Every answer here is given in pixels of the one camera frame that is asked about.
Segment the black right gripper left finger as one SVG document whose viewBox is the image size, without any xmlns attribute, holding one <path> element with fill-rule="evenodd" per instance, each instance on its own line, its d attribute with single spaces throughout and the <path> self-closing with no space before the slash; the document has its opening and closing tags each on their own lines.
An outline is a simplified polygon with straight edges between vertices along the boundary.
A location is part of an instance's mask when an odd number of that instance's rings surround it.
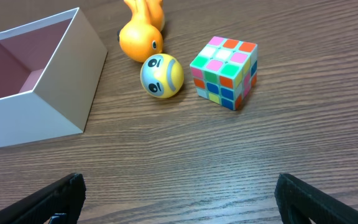
<svg viewBox="0 0 358 224">
<path fill-rule="evenodd" d="M 0 210 L 0 223 L 76 224 L 85 199 L 83 175 L 71 173 Z"/>
</svg>

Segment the white box pink interior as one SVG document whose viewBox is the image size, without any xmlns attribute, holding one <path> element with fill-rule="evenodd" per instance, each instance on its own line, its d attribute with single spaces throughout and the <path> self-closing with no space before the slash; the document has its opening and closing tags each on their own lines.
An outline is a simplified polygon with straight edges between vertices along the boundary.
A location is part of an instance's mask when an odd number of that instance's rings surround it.
<svg viewBox="0 0 358 224">
<path fill-rule="evenodd" d="M 0 147 L 82 133 L 107 52 L 79 8 L 0 32 Z"/>
</svg>

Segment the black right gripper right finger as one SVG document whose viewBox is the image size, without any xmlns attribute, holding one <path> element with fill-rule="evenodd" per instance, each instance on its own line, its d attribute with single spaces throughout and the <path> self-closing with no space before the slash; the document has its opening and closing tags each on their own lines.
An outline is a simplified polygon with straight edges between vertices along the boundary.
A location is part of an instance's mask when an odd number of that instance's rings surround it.
<svg viewBox="0 0 358 224">
<path fill-rule="evenodd" d="M 278 176 L 275 199 L 285 224 L 355 224 L 358 211 L 291 174 Z"/>
</svg>

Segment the orange rubber duck toy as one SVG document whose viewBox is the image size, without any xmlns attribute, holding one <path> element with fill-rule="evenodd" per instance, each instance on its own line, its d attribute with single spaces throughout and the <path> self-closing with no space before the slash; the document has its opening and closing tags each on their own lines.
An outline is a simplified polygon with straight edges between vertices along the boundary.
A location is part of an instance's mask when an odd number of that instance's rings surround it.
<svg viewBox="0 0 358 224">
<path fill-rule="evenodd" d="M 124 0 L 132 13 L 130 21 L 118 32 L 122 51 L 137 62 L 163 51 L 165 26 L 163 0 Z"/>
</svg>

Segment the pastel rubiks cube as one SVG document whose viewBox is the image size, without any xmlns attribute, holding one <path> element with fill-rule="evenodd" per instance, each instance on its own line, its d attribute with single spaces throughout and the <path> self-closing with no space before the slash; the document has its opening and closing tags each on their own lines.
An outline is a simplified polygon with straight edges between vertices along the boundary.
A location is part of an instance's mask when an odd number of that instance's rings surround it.
<svg viewBox="0 0 358 224">
<path fill-rule="evenodd" d="M 238 110 L 257 82 L 258 45 L 214 36 L 190 63 L 196 92 Z"/>
</svg>

